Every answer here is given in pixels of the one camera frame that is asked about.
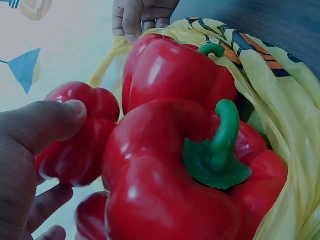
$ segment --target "finger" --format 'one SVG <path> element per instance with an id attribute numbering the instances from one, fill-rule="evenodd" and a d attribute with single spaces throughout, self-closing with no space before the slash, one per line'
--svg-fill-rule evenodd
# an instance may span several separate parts
<path id="1" fill-rule="evenodd" d="M 145 8 L 143 0 L 126 0 L 122 27 L 130 44 L 135 43 L 142 34 L 141 16 Z"/>
<path id="2" fill-rule="evenodd" d="M 143 32 L 149 30 L 149 29 L 155 29 L 156 28 L 156 21 L 150 20 L 150 21 L 144 21 L 143 22 Z"/>
<path id="3" fill-rule="evenodd" d="M 124 18 L 124 9 L 117 5 L 115 1 L 113 4 L 113 15 L 112 15 L 112 32 L 114 36 L 124 36 L 125 31 L 122 27 Z"/>
<path id="4" fill-rule="evenodd" d="M 163 17 L 156 20 L 156 27 L 158 29 L 166 29 L 170 25 L 170 18 Z"/>
<path id="5" fill-rule="evenodd" d="M 37 238 L 37 240 L 65 240 L 66 237 L 66 230 L 62 226 L 55 225 Z"/>
<path id="6" fill-rule="evenodd" d="M 37 196 L 30 211 L 27 227 L 31 233 L 37 230 L 52 214 L 73 196 L 72 188 L 57 185 Z"/>
<path id="7" fill-rule="evenodd" d="M 39 101 L 0 113 L 0 136 L 37 155 L 53 142 L 73 137 L 86 118 L 87 109 L 78 100 Z"/>

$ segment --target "child's hand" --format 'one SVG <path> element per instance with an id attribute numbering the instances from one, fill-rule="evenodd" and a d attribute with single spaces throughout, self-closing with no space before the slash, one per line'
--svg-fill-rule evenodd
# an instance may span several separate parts
<path id="1" fill-rule="evenodd" d="M 133 44 L 142 32 L 166 28 L 180 0 L 115 0 L 112 30 Z"/>

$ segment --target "blue triangle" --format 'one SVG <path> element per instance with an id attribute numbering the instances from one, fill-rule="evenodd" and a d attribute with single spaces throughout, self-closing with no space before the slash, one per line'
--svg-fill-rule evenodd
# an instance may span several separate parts
<path id="1" fill-rule="evenodd" d="M 41 48 L 27 52 L 8 62 L 9 68 L 18 82 L 23 87 L 26 94 L 32 86 L 34 71 Z"/>

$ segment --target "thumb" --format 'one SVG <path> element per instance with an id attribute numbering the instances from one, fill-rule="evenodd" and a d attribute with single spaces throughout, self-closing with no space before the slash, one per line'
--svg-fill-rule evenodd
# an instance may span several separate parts
<path id="1" fill-rule="evenodd" d="M 53 142 L 76 135 L 86 118 L 87 109 L 81 101 L 39 101 L 0 113 L 0 136 L 11 138 L 37 155 Z"/>
<path id="2" fill-rule="evenodd" d="M 141 16 L 145 6 L 143 0 L 126 0 L 123 10 L 122 27 L 130 44 L 142 34 Z"/>

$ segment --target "glossy pepper skin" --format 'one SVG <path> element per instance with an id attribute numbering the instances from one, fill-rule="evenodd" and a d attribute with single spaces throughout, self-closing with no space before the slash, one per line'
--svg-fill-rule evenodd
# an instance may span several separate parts
<path id="1" fill-rule="evenodd" d="M 209 110 L 222 99 L 236 101 L 239 92 L 234 77 L 207 56 L 215 53 L 220 57 L 224 48 L 211 43 L 197 49 L 159 34 L 141 37 L 124 65 L 124 114 L 161 98 L 187 99 Z"/>
<path id="2" fill-rule="evenodd" d="M 105 209 L 107 195 L 96 192 L 79 204 L 75 212 L 75 240 L 107 240 Z"/>
<path id="3" fill-rule="evenodd" d="M 80 100 L 87 108 L 87 119 L 74 137 L 53 143 L 36 157 L 39 175 L 47 180 L 59 179 L 60 184 L 70 187 L 91 184 L 101 175 L 105 146 L 119 119 L 116 98 L 105 89 L 70 82 L 52 91 L 45 100 Z"/>
<path id="4" fill-rule="evenodd" d="M 183 163 L 188 152 L 184 145 L 187 140 L 196 145 L 213 138 L 221 142 L 221 137 L 230 142 L 230 136 L 219 133 L 220 124 L 215 112 L 185 99 L 154 100 L 124 116 L 110 136 L 102 162 L 104 185 L 111 192 L 106 210 L 110 239 L 253 238 L 257 228 L 250 223 L 260 223 L 273 206 L 287 167 L 252 127 L 241 122 L 234 154 L 245 168 L 249 166 L 249 178 L 225 192 L 195 181 Z M 203 164 L 202 158 L 195 161 Z M 223 171 L 212 174 L 223 176 Z"/>

